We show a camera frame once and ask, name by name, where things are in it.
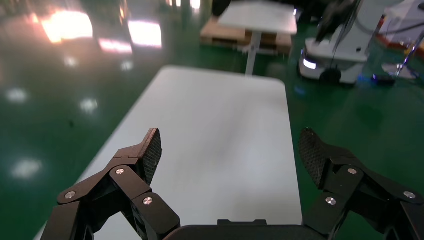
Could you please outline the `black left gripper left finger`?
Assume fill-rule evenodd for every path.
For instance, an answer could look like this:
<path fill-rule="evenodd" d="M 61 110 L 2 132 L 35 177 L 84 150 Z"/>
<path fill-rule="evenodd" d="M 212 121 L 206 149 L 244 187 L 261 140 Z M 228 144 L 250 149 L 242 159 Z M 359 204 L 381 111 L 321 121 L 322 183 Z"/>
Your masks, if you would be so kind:
<path fill-rule="evenodd" d="M 151 128 L 141 143 L 119 149 L 103 170 L 61 192 L 41 238 L 92 240 L 121 213 L 141 239 L 165 239 L 181 221 L 151 188 L 161 156 L 160 131 Z"/>

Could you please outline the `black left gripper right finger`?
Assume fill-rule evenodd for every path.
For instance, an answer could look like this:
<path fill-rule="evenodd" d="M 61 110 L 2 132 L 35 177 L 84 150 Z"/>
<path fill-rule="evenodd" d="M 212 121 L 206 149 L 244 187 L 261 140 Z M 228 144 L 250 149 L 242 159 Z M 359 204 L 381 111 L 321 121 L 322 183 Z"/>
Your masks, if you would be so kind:
<path fill-rule="evenodd" d="M 302 224 L 333 240 L 349 213 L 364 218 L 386 240 L 424 237 L 424 197 L 367 168 L 352 152 L 323 142 L 312 128 L 301 130 L 298 152 L 321 191 Z"/>

